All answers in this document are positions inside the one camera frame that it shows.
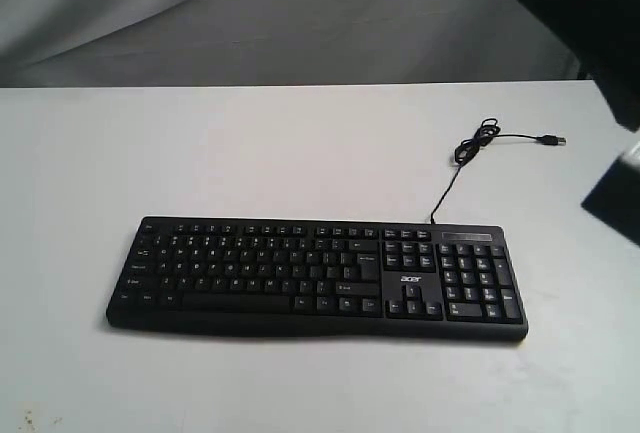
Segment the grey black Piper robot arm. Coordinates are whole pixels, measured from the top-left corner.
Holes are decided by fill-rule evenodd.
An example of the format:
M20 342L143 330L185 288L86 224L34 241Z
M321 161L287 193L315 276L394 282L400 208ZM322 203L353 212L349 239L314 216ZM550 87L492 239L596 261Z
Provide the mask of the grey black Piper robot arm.
M517 0L576 56L615 121L639 130L639 0Z

